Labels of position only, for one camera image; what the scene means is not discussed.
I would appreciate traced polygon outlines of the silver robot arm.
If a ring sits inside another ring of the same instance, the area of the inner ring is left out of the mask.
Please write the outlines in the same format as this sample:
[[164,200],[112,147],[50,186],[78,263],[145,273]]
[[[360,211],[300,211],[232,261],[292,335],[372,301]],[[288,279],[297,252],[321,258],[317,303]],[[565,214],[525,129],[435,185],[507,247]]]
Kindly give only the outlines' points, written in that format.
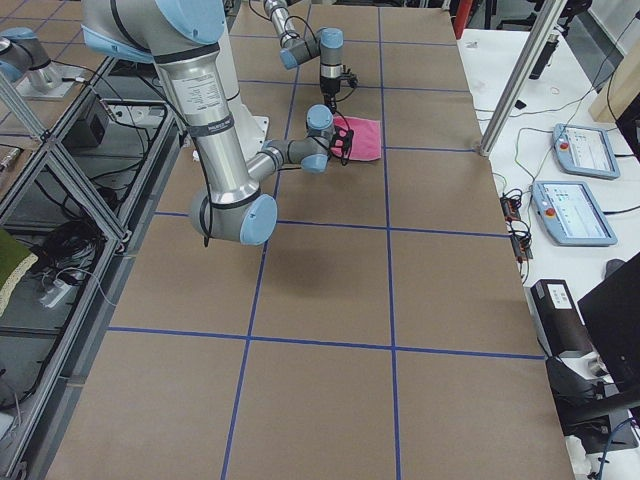
[[291,1],[262,1],[266,18],[275,28],[280,43],[280,59],[291,70],[315,58],[319,59],[319,85],[326,107],[335,114],[341,87],[352,90],[358,86],[358,78],[343,62],[343,32],[338,28],[324,27],[309,35],[299,34],[294,25],[295,15],[289,13]]
[[263,4],[280,41],[288,69],[320,60],[324,96],[306,115],[301,140],[261,143],[248,155],[238,134],[233,103],[218,69],[220,54],[230,54],[225,10],[220,1],[85,1],[82,30],[93,50],[117,59],[155,67],[181,128],[193,140],[205,186],[192,201],[190,218],[205,239],[261,245],[274,231],[275,199],[262,192],[264,179],[285,165],[312,173],[325,171],[337,143],[349,148],[353,134],[336,126],[335,96],[348,70],[343,66],[343,33],[322,28],[307,37],[290,24],[286,1]]

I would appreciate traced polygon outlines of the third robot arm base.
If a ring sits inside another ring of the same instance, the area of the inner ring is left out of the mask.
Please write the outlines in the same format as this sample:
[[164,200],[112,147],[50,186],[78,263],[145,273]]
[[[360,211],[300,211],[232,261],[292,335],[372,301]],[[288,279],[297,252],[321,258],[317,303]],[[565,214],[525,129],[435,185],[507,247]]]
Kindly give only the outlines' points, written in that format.
[[1,73],[27,99],[60,100],[72,87],[36,33],[27,27],[1,32]]

